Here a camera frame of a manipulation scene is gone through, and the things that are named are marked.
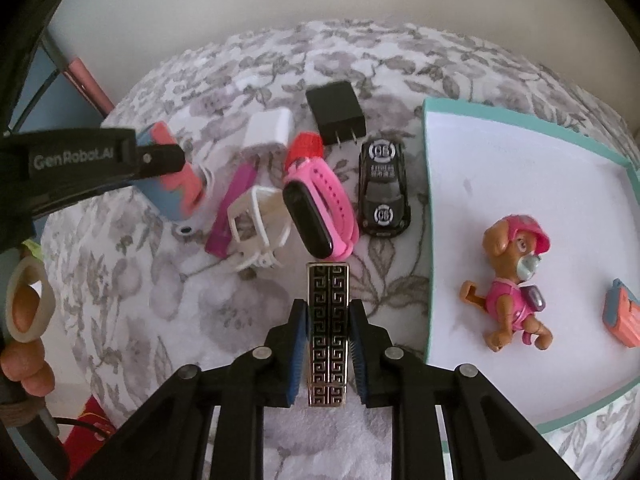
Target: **finger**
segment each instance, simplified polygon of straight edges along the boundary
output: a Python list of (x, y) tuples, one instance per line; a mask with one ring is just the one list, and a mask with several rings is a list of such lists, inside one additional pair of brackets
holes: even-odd
[(27, 332), (36, 316), (40, 297), (29, 285), (19, 285), (14, 296), (14, 323), (20, 332)]
[(12, 341), (0, 355), (0, 367), (10, 381), (31, 377), (44, 366), (44, 345), (40, 339), (30, 343)]
[(22, 380), (24, 390), (35, 397), (44, 397), (53, 391), (56, 386), (56, 378), (53, 376), (53, 370), (49, 364), (34, 373), (31, 377)]

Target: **black power adapter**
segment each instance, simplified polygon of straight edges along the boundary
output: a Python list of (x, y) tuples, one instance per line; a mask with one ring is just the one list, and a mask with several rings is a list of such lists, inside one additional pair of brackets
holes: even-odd
[(325, 146), (367, 135), (362, 108), (348, 81), (335, 81), (311, 88), (306, 91), (306, 102)]

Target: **fabric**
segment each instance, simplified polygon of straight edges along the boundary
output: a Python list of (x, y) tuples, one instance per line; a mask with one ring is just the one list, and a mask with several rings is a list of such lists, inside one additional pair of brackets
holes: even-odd
[[(351, 295), (395, 344), (420, 357), (430, 309), (425, 96), (535, 114), (640, 160), (622, 118), (547, 67), (478, 38), (372, 21), (303, 23), (188, 50), (145, 76), (104, 125), (141, 130), (167, 121), (188, 159), (213, 171), (219, 201), (251, 114), (285, 106), (297, 131), (313, 130), (306, 88), (340, 79), (354, 86), (369, 138), (404, 142), (412, 208), (401, 236), (360, 239), (348, 258)], [(345, 142), (324, 153), (352, 201), (358, 150)], [(281, 187), (282, 161), (261, 160), (258, 184)], [(179, 236), (133, 189), (49, 218), (49, 278), (76, 360), (116, 426), (181, 365), (218, 367), (261, 345), (292, 300), (306, 296), (309, 257), (293, 235), (283, 269), (241, 273), (232, 257), (205, 253), (206, 238)], [(344, 408), (305, 409), (302, 390), (290, 410), (266, 410), (265, 479), (390, 477), (391, 411), (363, 409), (350, 378)], [(620, 468), (640, 418), (639, 390), (546, 436), (581, 478), (609, 479)]]

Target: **dog figure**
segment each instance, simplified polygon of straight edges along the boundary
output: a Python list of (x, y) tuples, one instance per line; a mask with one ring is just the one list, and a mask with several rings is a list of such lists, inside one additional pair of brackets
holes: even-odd
[(476, 294), (477, 285), (466, 281), (460, 288), (460, 299), (478, 307), (498, 322), (498, 330), (485, 335), (484, 341), (494, 352), (511, 343), (513, 334), (523, 330), (522, 341), (546, 350), (553, 341), (550, 330), (536, 319), (536, 312), (544, 308), (544, 301), (527, 301), (520, 285), (530, 280), (551, 242), (538, 222), (527, 215), (510, 215), (498, 220), (484, 232), (482, 248), (494, 268), (495, 279), (486, 297)]

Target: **toy car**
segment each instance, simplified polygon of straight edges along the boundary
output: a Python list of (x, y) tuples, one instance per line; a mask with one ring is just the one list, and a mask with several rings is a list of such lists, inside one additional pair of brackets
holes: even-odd
[(360, 152), (358, 223), (368, 235), (393, 237), (409, 227), (402, 144), (386, 139), (365, 142)]

